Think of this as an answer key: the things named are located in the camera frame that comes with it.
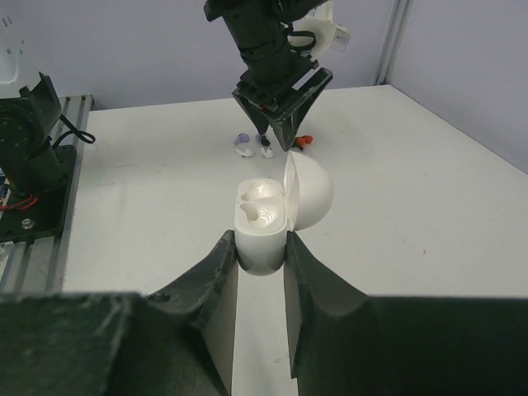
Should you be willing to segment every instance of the white earbud case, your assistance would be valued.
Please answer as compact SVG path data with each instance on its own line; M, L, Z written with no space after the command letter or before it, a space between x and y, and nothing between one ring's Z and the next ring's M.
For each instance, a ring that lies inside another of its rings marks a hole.
M288 152L284 186L251 179L238 186L235 243L241 267L256 276L279 270L288 231L318 223L330 210L333 184L312 158Z

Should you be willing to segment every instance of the white tabletop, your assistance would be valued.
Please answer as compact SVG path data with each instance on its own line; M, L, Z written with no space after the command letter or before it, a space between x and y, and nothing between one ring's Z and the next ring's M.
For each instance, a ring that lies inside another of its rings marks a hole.
M233 227L237 185L281 180L285 165L275 139L273 160L234 152L254 128L230 99L96 111L88 130L66 291L163 287ZM300 133L336 199L299 235L346 281L369 294L528 295L525 173L388 86L324 92ZM280 272L241 273L233 396L296 394L284 311Z

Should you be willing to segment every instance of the white wall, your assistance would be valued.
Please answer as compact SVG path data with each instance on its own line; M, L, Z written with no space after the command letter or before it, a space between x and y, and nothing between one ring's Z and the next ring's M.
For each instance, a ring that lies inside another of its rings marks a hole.
M59 95L92 93L99 108L229 97L245 65L205 0L7 0ZM335 0L352 33L322 59L333 87L369 85L394 0Z
M389 81L528 172L528 1L413 2Z

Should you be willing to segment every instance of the red wire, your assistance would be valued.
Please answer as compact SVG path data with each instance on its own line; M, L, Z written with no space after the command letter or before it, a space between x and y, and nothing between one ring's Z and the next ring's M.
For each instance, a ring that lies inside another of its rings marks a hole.
M0 205L0 210L26 210L38 202L39 198L30 195L29 198L21 200L14 205Z
M36 204L39 201L39 197L37 196L29 205L24 206L23 208L15 208L14 210L26 210L28 208L31 208L34 204Z

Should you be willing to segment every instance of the black cable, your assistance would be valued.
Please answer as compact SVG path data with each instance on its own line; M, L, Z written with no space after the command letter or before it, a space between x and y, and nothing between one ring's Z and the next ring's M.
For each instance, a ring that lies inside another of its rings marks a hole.
M58 148L59 144L71 134L74 134L79 140L82 140L86 144L96 143L96 137L93 134L89 134L84 130L78 130L77 128L75 128L75 126L66 118L65 115L61 114L60 120L63 121L63 123L69 128L69 131L64 132L57 138L57 140L55 141L55 143L53 143L52 146L54 149Z

